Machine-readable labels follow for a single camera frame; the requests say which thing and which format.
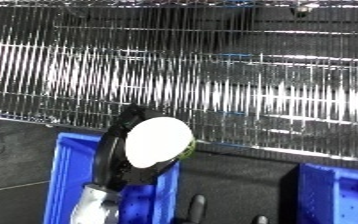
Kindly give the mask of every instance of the blue bin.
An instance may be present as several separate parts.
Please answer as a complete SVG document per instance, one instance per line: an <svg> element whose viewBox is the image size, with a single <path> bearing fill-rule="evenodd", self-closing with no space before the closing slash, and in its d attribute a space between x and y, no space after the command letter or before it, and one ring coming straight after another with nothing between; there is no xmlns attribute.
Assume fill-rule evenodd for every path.
<svg viewBox="0 0 358 224"><path fill-rule="evenodd" d="M68 224L84 183L91 179L98 136L62 133L57 140L44 224ZM160 176L156 186L128 186L122 192L121 224L172 223L179 164Z"/></svg>
<svg viewBox="0 0 358 224"><path fill-rule="evenodd" d="M299 224L358 224L358 170L303 164Z"/></svg>

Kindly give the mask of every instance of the metal wire rack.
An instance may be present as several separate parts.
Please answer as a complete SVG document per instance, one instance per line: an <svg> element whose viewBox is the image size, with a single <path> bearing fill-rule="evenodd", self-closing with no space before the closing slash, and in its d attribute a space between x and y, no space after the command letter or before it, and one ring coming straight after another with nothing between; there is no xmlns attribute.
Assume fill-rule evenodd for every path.
<svg viewBox="0 0 358 224"><path fill-rule="evenodd" d="M0 1L0 118L358 159L358 1Z"/></svg>

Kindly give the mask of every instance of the white object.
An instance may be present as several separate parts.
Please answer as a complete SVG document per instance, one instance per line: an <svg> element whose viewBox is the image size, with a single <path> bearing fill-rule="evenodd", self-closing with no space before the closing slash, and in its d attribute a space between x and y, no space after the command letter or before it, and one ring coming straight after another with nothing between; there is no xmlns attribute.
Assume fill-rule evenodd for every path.
<svg viewBox="0 0 358 224"><path fill-rule="evenodd" d="M125 152L137 168L148 168L171 160L182 153L193 140L190 128L181 120L158 117L141 122L129 133Z"/></svg>

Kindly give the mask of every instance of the reflective metal surface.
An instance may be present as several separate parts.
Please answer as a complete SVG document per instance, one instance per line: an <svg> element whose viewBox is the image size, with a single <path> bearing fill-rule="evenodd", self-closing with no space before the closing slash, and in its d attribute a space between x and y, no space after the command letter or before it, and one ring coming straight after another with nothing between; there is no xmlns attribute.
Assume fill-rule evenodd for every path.
<svg viewBox="0 0 358 224"><path fill-rule="evenodd" d="M0 118L104 129L132 102L358 159L358 1L0 1Z"/></svg>

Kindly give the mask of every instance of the green object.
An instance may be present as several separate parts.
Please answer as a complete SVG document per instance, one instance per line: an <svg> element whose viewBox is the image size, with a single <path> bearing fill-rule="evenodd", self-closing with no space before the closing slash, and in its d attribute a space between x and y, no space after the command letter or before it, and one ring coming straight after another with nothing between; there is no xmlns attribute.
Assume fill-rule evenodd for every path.
<svg viewBox="0 0 358 224"><path fill-rule="evenodd" d="M196 150L196 146L197 146L197 141L195 138L193 138L193 140L187 146L185 151L183 151L181 154L179 154L178 159L182 160L182 159L189 158L193 154L193 152Z"/></svg>

